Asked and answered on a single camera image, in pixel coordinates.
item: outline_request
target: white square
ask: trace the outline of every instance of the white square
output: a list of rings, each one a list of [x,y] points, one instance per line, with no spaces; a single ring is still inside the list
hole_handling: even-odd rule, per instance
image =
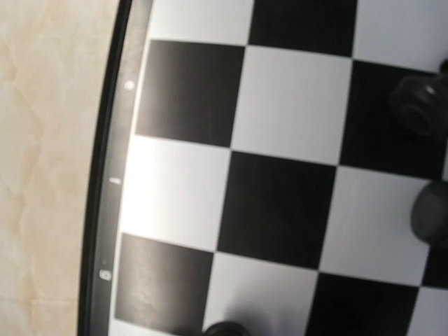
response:
[[[438,71],[448,57],[448,1],[358,0],[354,56]]]
[[[252,335],[305,334],[317,272],[217,253],[204,329],[236,321]]]
[[[152,39],[244,45],[253,0],[155,0]]]
[[[339,167],[320,270],[419,286],[428,246],[410,226],[426,180]]]
[[[213,251],[230,150],[134,136],[123,188],[123,232]]]
[[[147,329],[125,321],[111,319],[109,336],[174,336],[158,330]]]
[[[232,147],[337,164],[350,73],[343,57],[249,46]]]
[[[443,336],[448,333],[448,290],[421,288],[407,336]]]

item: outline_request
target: beige wall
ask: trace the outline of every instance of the beige wall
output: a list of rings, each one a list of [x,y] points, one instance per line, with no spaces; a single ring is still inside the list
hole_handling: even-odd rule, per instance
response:
[[[75,334],[90,156],[116,6],[2,2],[2,335]]]

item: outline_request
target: checkered pattern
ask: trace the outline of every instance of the checkered pattern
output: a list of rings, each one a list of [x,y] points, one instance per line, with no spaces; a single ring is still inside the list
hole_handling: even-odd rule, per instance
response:
[[[446,146],[387,98],[448,56],[439,0],[157,0],[110,335],[448,333],[448,252],[410,230]]]

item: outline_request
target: printed number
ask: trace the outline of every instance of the printed number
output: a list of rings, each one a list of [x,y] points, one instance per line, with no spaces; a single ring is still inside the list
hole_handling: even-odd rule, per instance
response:
[[[131,91],[131,90],[133,90],[134,88],[135,88],[135,84],[134,84],[134,82],[133,82],[132,80],[127,80],[127,81],[125,82],[125,89],[126,89],[126,90]]]
[[[107,269],[101,269],[99,271],[99,277],[103,280],[110,281],[112,280],[112,273]]]
[[[114,184],[118,184],[120,186],[121,185],[121,178],[111,177],[111,178],[109,178],[109,182],[114,183]]]

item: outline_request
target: black chess piece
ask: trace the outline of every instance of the black chess piece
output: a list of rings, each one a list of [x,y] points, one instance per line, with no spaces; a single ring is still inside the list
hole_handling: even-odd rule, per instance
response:
[[[251,336],[251,334],[239,323],[224,321],[210,326],[203,336]]]
[[[448,59],[433,77],[409,76],[389,98],[392,114],[406,130],[439,141],[448,138]]]
[[[411,215],[414,234],[434,246],[448,248],[448,183],[434,181],[417,196]]]

